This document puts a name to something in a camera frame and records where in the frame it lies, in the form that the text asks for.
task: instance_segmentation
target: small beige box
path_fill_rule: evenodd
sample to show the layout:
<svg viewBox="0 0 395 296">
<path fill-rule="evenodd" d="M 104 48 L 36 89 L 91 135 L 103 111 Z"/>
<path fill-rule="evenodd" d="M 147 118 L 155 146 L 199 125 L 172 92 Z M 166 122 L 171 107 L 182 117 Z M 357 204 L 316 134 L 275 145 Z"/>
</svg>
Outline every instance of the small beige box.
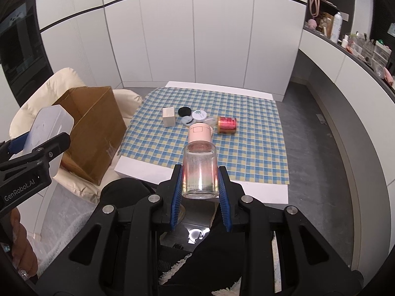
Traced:
<svg viewBox="0 0 395 296">
<path fill-rule="evenodd" d="M 164 127 L 174 127 L 175 126 L 174 107 L 163 108 L 162 119 L 163 119 Z"/>
</svg>

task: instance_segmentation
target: white plastic container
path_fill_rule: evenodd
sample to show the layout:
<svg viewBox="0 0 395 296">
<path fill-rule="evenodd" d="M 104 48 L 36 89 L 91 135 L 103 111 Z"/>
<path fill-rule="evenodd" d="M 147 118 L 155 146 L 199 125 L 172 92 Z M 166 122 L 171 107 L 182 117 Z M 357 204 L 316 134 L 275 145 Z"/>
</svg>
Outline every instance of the white plastic container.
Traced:
<svg viewBox="0 0 395 296">
<path fill-rule="evenodd" d="M 347 45 L 348 45 L 348 35 L 345 35 L 342 41 L 342 48 L 344 49 L 347 48 Z"/>
<path fill-rule="evenodd" d="M 62 132 L 70 134 L 73 126 L 73 117 L 61 105 L 42 108 L 30 128 L 22 154 L 31 153 L 34 148 Z M 62 156 L 60 154 L 49 163 L 51 178 L 58 173 Z"/>
<path fill-rule="evenodd" d="M 335 14 L 332 25 L 331 41 L 337 43 L 340 37 L 340 29 L 342 28 L 343 18 L 340 12 Z"/>
<path fill-rule="evenodd" d="M 196 122 L 203 122 L 207 118 L 207 113 L 204 110 L 195 110 L 192 112 L 192 118 L 194 118 Z"/>
</svg>

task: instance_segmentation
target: gray floor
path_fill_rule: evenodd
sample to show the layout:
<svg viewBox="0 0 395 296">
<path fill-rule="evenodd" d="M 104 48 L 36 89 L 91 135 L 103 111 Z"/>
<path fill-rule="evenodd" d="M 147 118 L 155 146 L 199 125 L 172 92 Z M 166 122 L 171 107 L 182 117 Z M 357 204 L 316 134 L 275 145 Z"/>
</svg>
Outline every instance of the gray floor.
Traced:
<svg viewBox="0 0 395 296">
<path fill-rule="evenodd" d="M 346 172 L 336 142 L 313 96 L 290 83 L 277 102 L 287 151 L 289 204 L 297 206 L 350 265 L 354 219 Z"/>
<path fill-rule="evenodd" d="M 153 90 L 129 89 L 141 96 Z M 287 150 L 289 203 L 297 206 L 344 261 L 351 264 L 354 241 L 351 197 L 331 131 L 319 122 L 316 114 L 322 114 L 321 110 L 303 85 L 290 83 L 284 101 L 277 102 L 277 107 Z M 193 250 L 197 244 L 188 244 L 187 229 L 208 227 L 214 203 L 192 202 L 183 202 L 186 207 L 184 225 L 163 239 L 166 245 L 179 243 L 186 250 Z M 91 203 L 58 186 L 44 220 L 42 241 L 53 245 L 79 213 L 93 209 Z"/>
</svg>

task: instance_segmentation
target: cardboard box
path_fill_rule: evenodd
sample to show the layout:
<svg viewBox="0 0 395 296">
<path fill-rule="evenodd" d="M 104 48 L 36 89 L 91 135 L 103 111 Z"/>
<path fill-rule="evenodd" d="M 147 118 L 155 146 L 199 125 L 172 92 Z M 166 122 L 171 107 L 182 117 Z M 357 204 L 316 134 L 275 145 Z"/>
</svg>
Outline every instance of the cardboard box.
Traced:
<svg viewBox="0 0 395 296">
<path fill-rule="evenodd" d="M 111 87 L 72 88 L 54 105 L 61 105 L 74 118 L 70 148 L 61 165 L 99 185 L 126 131 Z"/>
<path fill-rule="evenodd" d="M 321 19 L 319 21 L 319 26 L 318 27 L 320 28 L 320 31 L 322 33 L 324 33 L 323 23 L 325 23 L 326 24 L 326 36 L 328 38 L 330 38 L 331 37 L 331 33 L 332 33 L 332 26 L 333 26 L 333 19 L 334 19 L 334 17 L 332 15 L 330 15 L 329 13 L 327 13 L 327 12 L 322 12 L 320 14 L 320 16 L 321 16 Z"/>
</svg>

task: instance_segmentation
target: beige armchair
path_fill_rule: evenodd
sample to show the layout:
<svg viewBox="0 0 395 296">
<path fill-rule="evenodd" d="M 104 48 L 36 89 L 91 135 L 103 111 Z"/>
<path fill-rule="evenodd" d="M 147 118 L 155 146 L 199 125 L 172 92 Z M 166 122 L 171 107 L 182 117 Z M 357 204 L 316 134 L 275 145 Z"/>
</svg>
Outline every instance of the beige armchair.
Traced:
<svg viewBox="0 0 395 296">
<path fill-rule="evenodd" d="M 10 137 L 16 138 L 29 131 L 41 108 L 51 106 L 66 90 L 82 86 L 85 86 L 84 82 L 73 69 L 64 68 L 56 72 L 19 109 L 11 122 L 9 129 Z M 143 99 L 131 90 L 113 90 L 113 92 L 121 115 L 126 126 L 128 126 Z M 120 178 L 114 171 L 118 160 L 119 156 L 115 155 L 110 167 L 104 174 L 100 186 L 96 186 L 63 168 L 59 168 L 58 173 L 53 179 L 76 196 L 97 204 L 104 186 Z"/>
</svg>

